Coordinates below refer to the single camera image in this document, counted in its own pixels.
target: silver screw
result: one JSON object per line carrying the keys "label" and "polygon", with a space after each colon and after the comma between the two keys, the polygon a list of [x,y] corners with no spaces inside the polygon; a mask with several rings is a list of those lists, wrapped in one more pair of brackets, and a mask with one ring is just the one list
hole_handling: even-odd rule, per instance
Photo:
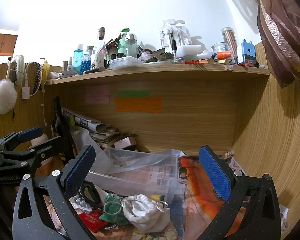
{"label": "silver screw", "polygon": [[265,174],[265,179],[266,180],[271,180],[271,176],[269,174]]}
{"label": "silver screw", "polygon": [[235,174],[237,177],[241,177],[241,176],[242,176],[242,171],[235,170],[235,171],[234,171],[234,174]]}
{"label": "silver screw", "polygon": [[30,174],[29,173],[23,175],[23,179],[29,179],[29,178],[30,178]]}
{"label": "silver screw", "polygon": [[59,170],[54,170],[52,172],[52,176],[58,176],[60,174],[60,171]]}

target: brown curtain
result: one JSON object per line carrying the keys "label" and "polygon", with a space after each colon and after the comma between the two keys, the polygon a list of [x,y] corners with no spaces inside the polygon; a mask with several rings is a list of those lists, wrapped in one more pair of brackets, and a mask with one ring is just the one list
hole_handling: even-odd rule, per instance
{"label": "brown curtain", "polygon": [[258,29],[272,75],[283,88],[300,77],[300,8],[294,0],[260,0]]}

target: pink sticky note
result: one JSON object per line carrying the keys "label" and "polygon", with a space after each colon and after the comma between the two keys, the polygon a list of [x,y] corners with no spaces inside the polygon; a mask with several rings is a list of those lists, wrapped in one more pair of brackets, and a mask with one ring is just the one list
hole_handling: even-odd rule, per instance
{"label": "pink sticky note", "polygon": [[86,86],[86,104],[109,103],[109,85]]}

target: green drawstring pouch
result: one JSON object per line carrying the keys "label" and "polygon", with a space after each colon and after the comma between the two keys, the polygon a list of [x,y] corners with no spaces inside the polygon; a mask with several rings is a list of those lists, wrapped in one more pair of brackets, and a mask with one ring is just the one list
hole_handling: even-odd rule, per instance
{"label": "green drawstring pouch", "polygon": [[130,224],[123,214],[121,197],[119,195],[108,194],[104,201],[105,205],[103,206],[103,214],[99,219],[119,226]]}

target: blue gripper pad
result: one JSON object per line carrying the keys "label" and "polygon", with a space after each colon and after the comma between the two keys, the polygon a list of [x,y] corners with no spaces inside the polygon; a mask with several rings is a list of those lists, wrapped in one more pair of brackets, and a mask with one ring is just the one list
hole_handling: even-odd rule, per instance
{"label": "blue gripper pad", "polygon": [[30,130],[20,132],[17,137],[19,143],[25,143],[43,135],[41,127],[35,127]]}
{"label": "blue gripper pad", "polygon": [[199,161],[218,197],[227,201],[234,185],[231,168],[224,160],[220,160],[209,146],[201,147]]}
{"label": "blue gripper pad", "polygon": [[96,151],[91,145],[86,145],[76,158],[69,160],[63,168],[60,183],[67,199],[77,195],[95,159]]}

